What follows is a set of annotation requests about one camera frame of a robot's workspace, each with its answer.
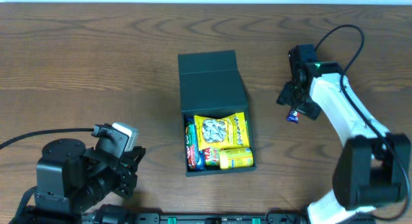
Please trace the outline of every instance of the dark green box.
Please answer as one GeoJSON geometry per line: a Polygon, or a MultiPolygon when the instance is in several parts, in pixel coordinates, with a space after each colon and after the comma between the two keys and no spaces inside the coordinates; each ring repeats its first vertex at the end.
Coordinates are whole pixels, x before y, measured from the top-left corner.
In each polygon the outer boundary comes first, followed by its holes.
{"type": "Polygon", "coordinates": [[[220,170],[219,167],[192,172],[186,164],[186,176],[203,176],[223,173],[239,173],[256,169],[249,104],[238,71],[234,50],[210,53],[178,55],[180,80],[180,109],[185,132],[185,118],[201,115],[210,118],[224,118],[244,112],[248,125],[250,148],[253,153],[252,167],[220,170]]]}

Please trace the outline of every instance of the yellow snack bag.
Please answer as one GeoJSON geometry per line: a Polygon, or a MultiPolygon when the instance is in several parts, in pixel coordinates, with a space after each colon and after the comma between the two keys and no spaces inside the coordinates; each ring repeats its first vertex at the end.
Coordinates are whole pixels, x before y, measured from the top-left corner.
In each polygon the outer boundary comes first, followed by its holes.
{"type": "Polygon", "coordinates": [[[195,115],[194,123],[198,136],[199,151],[208,147],[217,149],[250,147],[243,112],[222,119],[195,115]]]}

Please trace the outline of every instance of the candy package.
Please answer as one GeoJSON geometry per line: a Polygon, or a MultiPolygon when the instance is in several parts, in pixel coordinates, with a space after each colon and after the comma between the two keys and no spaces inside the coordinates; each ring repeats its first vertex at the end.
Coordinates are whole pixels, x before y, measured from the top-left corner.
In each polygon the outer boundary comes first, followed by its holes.
{"type": "Polygon", "coordinates": [[[299,112],[297,112],[293,108],[290,108],[290,111],[289,111],[288,116],[286,117],[286,120],[297,124],[299,122],[299,115],[300,115],[299,112]]]}
{"type": "Polygon", "coordinates": [[[196,139],[196,128],[193,119],[187,119],[185,129],[187,165],[193,171],[202,171],[205,169],[205,157],[203,151],[199,151],[198,141],[196,139]]]}
{"type": "Polygon", "coordinates": [[[194,116],[199,150],[208,147],[233,149],[249,147],[244,113],[236,113],[222,119],[194,116]]]}
{"type": "Polygon", "coordinates": [[[220,149],[217,149],[215,147],[208,147],[203,150],[206,166],[219,165],[219,151],[220,149]]]}

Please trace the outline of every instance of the wood grain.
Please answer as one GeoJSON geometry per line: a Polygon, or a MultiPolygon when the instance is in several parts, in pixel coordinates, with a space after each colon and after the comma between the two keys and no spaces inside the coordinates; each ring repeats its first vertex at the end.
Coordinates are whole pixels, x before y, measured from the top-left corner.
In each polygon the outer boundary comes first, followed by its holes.
{"type": "MultiPolygon", "coordinates": [[[[288,108],[276,98],[291,77],[287,51],[344,23],[366,34],[348,73],[353,89],[390,130],[412,136],[410,6],[2,4],[0,142],[30,131],[125,122],[139,128],[147,154],[133,199],[110,194],[104,203],[164,212],[299,209],[332,188],[341,145],[324,114],[286,122],[288,108]],[[251,97],[257,170],[186,178],[177,55],[231,49],[251,97]]],[[[358,45],[355,32],[342,30],[319,58],[344,66],[358,45]]],[[[48,135],[0,152],[0,223],[36,184],[42,147],[60,137],[96,143],[85,133],[48,135]]],[[[400,223],[411,222],[409,212],[400,223]]]]}

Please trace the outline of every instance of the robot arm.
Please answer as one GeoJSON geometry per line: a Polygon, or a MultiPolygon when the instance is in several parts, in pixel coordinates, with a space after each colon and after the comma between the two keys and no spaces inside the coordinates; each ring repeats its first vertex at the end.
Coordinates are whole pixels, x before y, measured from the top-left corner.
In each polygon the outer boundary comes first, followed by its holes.
{"type": "MultiPolygon", "coordinates": [[[[341,91],[341,67],[336,62],[319,62],[311,44],[290,50],[289,60],[292,81],[286,83],[277,103],[290,105],[314,120],[323,110],[344,147],[333,174],[333,190],[308,206],[310,223],[339,223],[358,212],[370,212],[376,207],[402,201],[406,183],[400,167],[341,91]],[[382,167],[372,168],[372,158],[382,161],[382,167]]],[[[404,168],[409,169],[407,137],[390,134],[357,98],[345,76],[343,85],[362,114],[391,143],[404,168]]]]}
{"type": "Polygon", "coordinates": [[[23,196],[11,223],[82,223],[82,214],[111,192],[130,198],[145,149],[138,130],[122,123],[95,125],[94,148],[80,140],[54,140],[37,163],[37,186],[23,196]],[[34,194],[35,207],[26,206],[34,194]]]}
{"type": "MultiPolygon", "coordinates": [[[[329,118],[329,121],[341,139],[342,146],[345,145],[349,138],[359,135],[365,136],[366,138],[376,138],[376,134],[363,122],[362,118],[342,94],[339,83],[340,77],[341,75],[339,73],[328,73],[321,77],[314,78],[310,86],[310,97],[321,107],[329,118]]],[[[385,136],[389,130],[379,123],[357,98],[356,94],[354,94],[350,88],[346,76],[343,82],[346,86],[346,91],[354,103],[356,103],[357,107],[360,108],[363,114],[370,117],[372,125],[380,131],[382,136],[385,136]]],[[[332,190],[319,201],[309,205],[308,218],[310,223],[339,223],[356,215],[357,212],[370,212],[374,209],[374,206],[365,206],[355,210],[346,210],[339,204],[332,190]]]]}

